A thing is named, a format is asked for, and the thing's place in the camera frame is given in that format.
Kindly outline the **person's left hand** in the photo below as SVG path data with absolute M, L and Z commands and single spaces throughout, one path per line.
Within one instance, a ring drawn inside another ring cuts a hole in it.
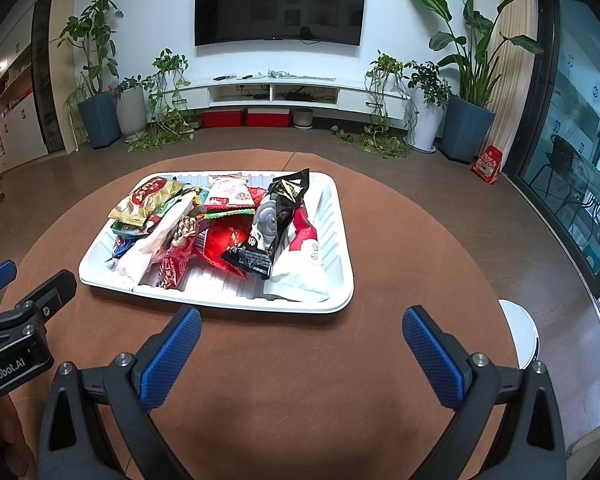
M 34 454 L 24 437 L 18 411 L 10 396 L 0 397 L 0 464 L 17 479 L 34 480 Z

